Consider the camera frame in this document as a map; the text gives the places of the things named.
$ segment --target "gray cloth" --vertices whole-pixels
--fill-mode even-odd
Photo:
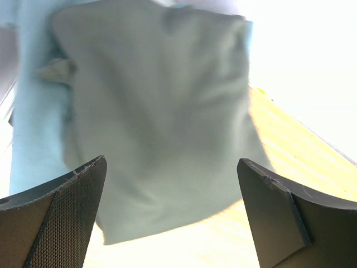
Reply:
[[[105,244],[227,208],[242,197],[241,157],[271,169],[248,112],[242,17],[107,0],[67,8],[52,27],[71,60],[40,73],[73,88],[67,163],[108,161]]]

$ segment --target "black plastic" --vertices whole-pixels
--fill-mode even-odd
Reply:
[[[82,268],[106,172],[98,157],[0,199],[0,268]]]
[[[238,178],[261,268],[357,267],[357,203],[248,159]]]

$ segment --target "wooden surface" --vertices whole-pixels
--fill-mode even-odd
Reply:
[[[321,192],[357,201],[357,168],[251,90],[251,115],[276,172]],[[84,267],[259,268],[243,202],[200,223],[114,246],[95,226]]]

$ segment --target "towel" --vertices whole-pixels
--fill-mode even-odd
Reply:
[[[10,194],[45,183],[69,171],[63,162],[63,140],[70,119],[67,86],[46,82],[37,71],[64,57],[52,38],[54,11],[91,0],[1,0],[0,23],[18,31],[20,72],[13,114]]]
[[[107,0],[66,8],[52,26],[70,60],[40,74],[73,91],[69,166],[108,161],[106,244],[227,208],[241,197],[242,157],[271,168],[249,115],[242,16]]]

